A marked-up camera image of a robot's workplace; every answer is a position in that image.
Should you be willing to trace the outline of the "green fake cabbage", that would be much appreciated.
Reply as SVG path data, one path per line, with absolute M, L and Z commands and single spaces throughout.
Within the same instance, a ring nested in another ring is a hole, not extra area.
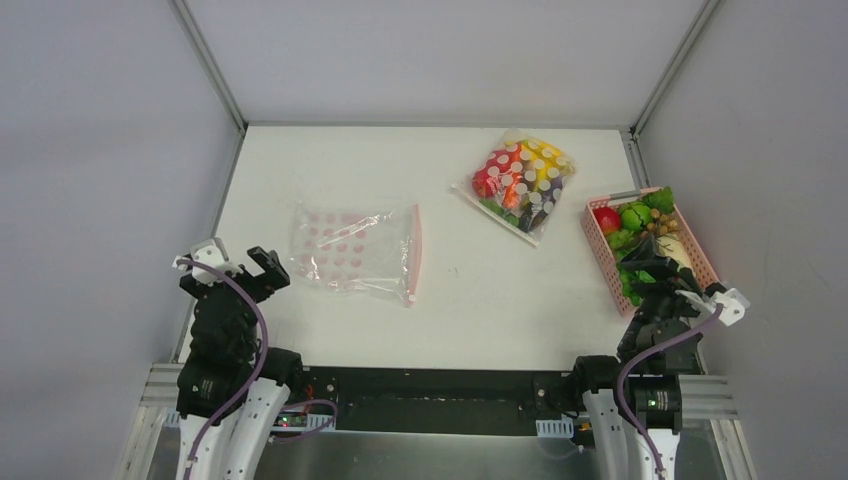
M 643 302 L 641 293 L 643 286 L 655 284 L 657 279 L 645 269 L 645 262 L 641 260 L 618 262 L 616 267 L 619 272 L 621 294 L 632 306 L 639 307 Z

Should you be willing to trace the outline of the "white fake radish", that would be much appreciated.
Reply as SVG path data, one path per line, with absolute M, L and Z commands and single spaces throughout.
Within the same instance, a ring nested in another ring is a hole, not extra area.
M 692 259 L 678 234 L 672 233 L 660 236 L 656 239 L 655 244 L 661 256 L 671 258 L 680 268 L 694 271 Z

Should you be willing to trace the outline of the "green fake grapes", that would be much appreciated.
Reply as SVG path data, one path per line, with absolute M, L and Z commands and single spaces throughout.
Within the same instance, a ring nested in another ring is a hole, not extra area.
M 639 234 L 627 229 L 610 232 L 605 236 L 607 244 L 612 252 L 632 249 L 633 244 L 638 241 Z

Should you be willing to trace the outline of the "brown fake longan bunch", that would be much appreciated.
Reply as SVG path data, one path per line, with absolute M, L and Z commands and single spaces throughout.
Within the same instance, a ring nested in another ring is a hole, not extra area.
M 642 237 L 651 235 L 655 238 L 672 235 L 676 236 L 682 231 L 682 226 L 674 214 L 665 214 L 658 209 L 650 210 L 650 221 L 643 228 Z

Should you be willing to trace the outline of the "green fake watermelon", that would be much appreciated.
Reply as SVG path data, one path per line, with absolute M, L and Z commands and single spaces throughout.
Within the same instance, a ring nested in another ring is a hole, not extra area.
M 618 209 L 621 226 L 631 232 L 645 231 L 654 219 L 652 209 L 641 201 L 633 201 Z

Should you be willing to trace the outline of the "red fake pomegranate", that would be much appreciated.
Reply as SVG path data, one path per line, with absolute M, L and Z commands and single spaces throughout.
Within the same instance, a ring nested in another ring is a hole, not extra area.
M 616 209 L 609 206 L 599 207 L 594 209 L 592 214 L 603 236 L 622 229 L 621 216 Z

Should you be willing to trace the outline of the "green fake lettuce leaf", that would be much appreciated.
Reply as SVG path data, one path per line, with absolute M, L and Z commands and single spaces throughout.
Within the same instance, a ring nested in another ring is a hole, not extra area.
M 671 215 L 675 211 L 675 197 L 671 187 L 662 187 L 641 197 L 641 201 L 660 214 Z

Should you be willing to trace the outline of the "clear zip top bag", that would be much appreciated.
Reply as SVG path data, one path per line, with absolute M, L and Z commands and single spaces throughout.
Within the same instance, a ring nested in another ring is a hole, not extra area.
M 423 255 L 419 206 L 294 212 L 287 268 L 308 285 L 415 304 Z

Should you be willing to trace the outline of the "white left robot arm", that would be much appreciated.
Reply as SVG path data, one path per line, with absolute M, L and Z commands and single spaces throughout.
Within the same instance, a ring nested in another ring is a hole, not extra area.
M 195 301 L 188 356 L 177 379 L 179 479 L 250 479 L 284 404 L 305 390 L 298 353 L 269 343 L 259 307 L 290 278 L 277 254 L 248 256 L 254 275 L 213 238 L 174 261 L 179 286 Z

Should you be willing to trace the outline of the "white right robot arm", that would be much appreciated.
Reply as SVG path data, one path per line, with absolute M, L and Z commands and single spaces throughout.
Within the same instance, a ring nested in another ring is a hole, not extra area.
M 671 479 L 683 426 L 681 378 L 700 373 L 702 332 L 687 294 L 691 269 L 661 253 L 652 236 L 619 263 L 642 301 L 614 356 L 580 356 L 566 378 L 568 401 L 590 417 L 607 479 Z

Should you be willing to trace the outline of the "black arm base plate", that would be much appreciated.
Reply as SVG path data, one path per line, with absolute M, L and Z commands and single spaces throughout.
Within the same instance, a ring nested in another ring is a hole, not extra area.
M 293 402 L 336 414 L 338 431 L 527 437 L 583 416 L 560 371 L 305 368 Z

